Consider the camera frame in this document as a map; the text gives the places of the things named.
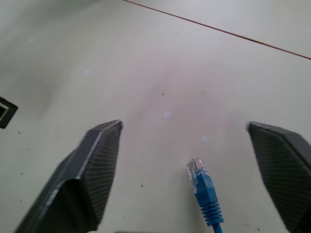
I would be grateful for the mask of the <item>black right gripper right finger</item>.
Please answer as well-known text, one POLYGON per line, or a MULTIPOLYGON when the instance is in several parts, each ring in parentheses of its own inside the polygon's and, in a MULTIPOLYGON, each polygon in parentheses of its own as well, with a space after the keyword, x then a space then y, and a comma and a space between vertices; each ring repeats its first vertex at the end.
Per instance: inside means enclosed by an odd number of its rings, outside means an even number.
POLYGON ((250 121, 261 178, 286 229, 311 233, 311 145, 298 133, 250 121))

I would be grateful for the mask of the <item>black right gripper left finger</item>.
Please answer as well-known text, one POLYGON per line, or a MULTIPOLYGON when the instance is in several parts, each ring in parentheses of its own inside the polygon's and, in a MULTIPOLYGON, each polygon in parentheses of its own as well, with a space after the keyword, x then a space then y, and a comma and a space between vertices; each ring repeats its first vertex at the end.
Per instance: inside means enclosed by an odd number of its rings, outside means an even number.
POLYGON ((96 231, 113 185, 121 131, 121 120, 88 130, 59 163, 14 233, 96 231))

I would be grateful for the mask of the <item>small black box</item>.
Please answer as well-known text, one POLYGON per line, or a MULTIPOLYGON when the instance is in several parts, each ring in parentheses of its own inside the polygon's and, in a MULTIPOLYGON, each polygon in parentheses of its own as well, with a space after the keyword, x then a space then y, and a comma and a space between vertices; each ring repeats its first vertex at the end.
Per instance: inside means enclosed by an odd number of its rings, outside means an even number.
POLYGON ((17 110, 18 107, 15 104, 0 97, 0 129, 7 127, 17 110))

